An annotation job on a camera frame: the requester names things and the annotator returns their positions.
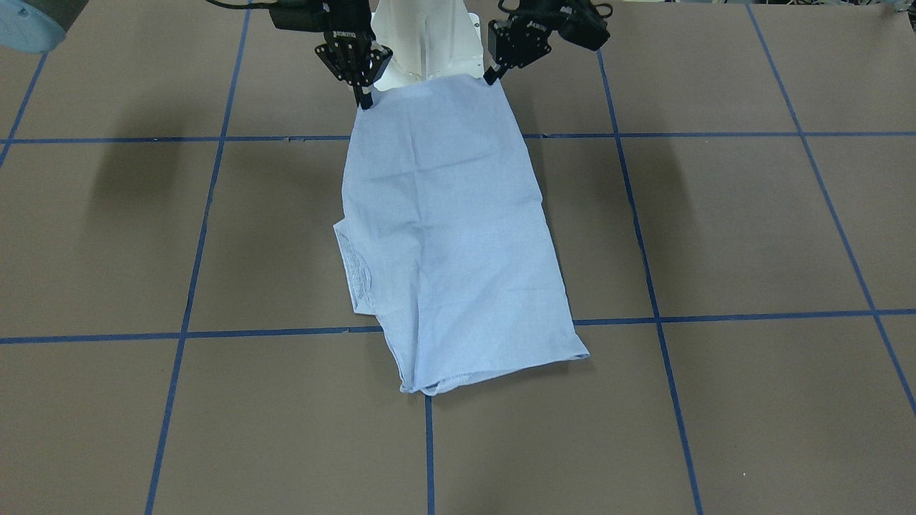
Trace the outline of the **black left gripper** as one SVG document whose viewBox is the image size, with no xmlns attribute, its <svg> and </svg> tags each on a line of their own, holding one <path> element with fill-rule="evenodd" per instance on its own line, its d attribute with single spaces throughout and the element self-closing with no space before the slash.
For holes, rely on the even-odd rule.
<svg viewBox="0 0 916 515">
<path fill-rule="evenodd" d="M 490 65 L 484 80 L 488 85 L 511 69 L 525 68 L 549 55 L 554 34 L 597 52 L 610 38 L 608 19 L 614 13 L 614 6 L 606 1 L 500 1 L 497 8 L 506 17 L 487 25 Z"/>
</svg>

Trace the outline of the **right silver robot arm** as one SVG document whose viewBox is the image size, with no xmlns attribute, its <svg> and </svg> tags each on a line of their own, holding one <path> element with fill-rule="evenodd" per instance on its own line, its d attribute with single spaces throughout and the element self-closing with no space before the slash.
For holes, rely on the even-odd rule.
<svg viewBox="0 0 916 515">
<path fill-rule="evenodd" d="M 3 1 L 2 46 L 46 54 L 65 40 L 86 1 Z M 227 10 L 266 10 L 276 29 L 320 33 L 316 56 L 335 79 L 352 88 L 357 107 L 369 109 L 371 88 L 394 53 L 376 38 L 367 1 L 210 1 Z"/>
</svg>

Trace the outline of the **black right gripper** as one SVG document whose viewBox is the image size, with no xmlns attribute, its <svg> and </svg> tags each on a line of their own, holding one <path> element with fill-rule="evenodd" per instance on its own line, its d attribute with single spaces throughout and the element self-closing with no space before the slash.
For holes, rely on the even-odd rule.
<svg viewBox="0 0 916 515">
<path fill-rule="evenodd" d="M 356 88 L 357 107 L 373 107 L 373 86 L 394 53 L 372 29 L 369 1 L 278 1 L 269 14 L 277 29 L 323 34 L 318 58 L 335 78 Z"/>
</svg>

